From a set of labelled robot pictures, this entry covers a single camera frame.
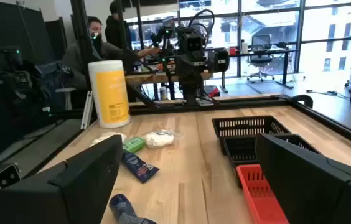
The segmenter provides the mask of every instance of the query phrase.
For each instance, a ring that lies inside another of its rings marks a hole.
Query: wooden table
[[[213,77],[213,74],[209,72],[203,72],[201,76],[203,80],[209,80]],[[171,77],[171,80],[173,82],[178,82],[178,77]],[[140,85],[141,83],[167,83],[169,82],[169,79],[166,76],[166,73],[161,72],[155,75],[126,75],[126,82],[131,85]]]
[[[137,152],[160,171],[141,184],[121,165],[112,196],[125,194],[140,217],[158,224],[252,223],[243,192],[236,185],[228,159],[220,152],[212,118],[261,115],[274,116],[325,156],[351,165],[351,141],[290,106],[279,106],[134,116],[130,124],[114,130],[100,128],[95,122],[43,170],[85,150],[107,131],[139,136],[153,130],[174,130],[182,137],[173,145]],[[109,223],[116,221],[106,209],[102,224]]]

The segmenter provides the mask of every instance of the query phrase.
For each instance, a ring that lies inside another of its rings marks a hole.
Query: person
[[[106,41],[108,43],[111,43],[118,48],[122,48],[121,46],[121,35],[120,35],[120,22],[119,22],[119,14],[118,14],[118,8],[116,5],[116,1],[113,1],[110,4],[109,10],[111,12],[111,15],[108,16],[106,19],[106,29],[105,29],[105,36],[106,36]],[[131,33],[130,33],[130,28],[127,25],[127,22],[124,22],[124,28],[126,28],[126,43],[129,49],[132,49],[131,47]]]
[[[102,35],[102,22],[99,20],[99,18],[95,16],[88,16],[88,25],[90,35]],[[114,46],[113,44],[105,42],[102,43],[101,54],[105,60],[118,59],[123,60],[123,63],[125,63],[125,60],[134,63],[141,57],[149,54],[156,54],[158,51],[160,51],[159,48],[146,48],[144,50],[131,52],[131,54],[123,55],[124,53],[122,49]],[[70,79],[70,83],[68,83],[66,87],[74,87],[78,90],[87,90],[87,83],[83,74],[82,54],[80,52],[80,46],[78,42],[75,42],[68,47],[65,55],[62,58],[62,64],[69,68],[73,73],[73,77]]]

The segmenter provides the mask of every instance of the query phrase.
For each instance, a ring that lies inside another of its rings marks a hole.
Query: red basket
[[[259,164],[236,167],[255,224],[289,223]]]

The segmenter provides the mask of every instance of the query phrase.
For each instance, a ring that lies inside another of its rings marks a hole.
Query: floor
[[[250,83],[246,78],[226,79],[228,93],[222,92],[222,96],[254,95],[258,93],[280,93],[289,96],[308,94],[314,100],[314,109],[351,129],[351,104],[349,101],[349,88],[344,87],[347,80],[351,80],[351,71],[320,72],[317,74],[294,74],[288,75],[288,85],[294,86],[289,90],[272,81],[268,77],[264,82]],[[221,80],[212,79],[206,81],[206,85],[221,85]],[[306,93],[306,90],[316,92],[337,91],[339,97],[323,95],[319,93]],[[182,97],[176,91],[176,97]]]

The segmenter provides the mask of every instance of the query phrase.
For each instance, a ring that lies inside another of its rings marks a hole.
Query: green package
[[[131,153],[141,150],[145,146],[145,140],[140,137],[133,137],[123,143],[123,149]]]

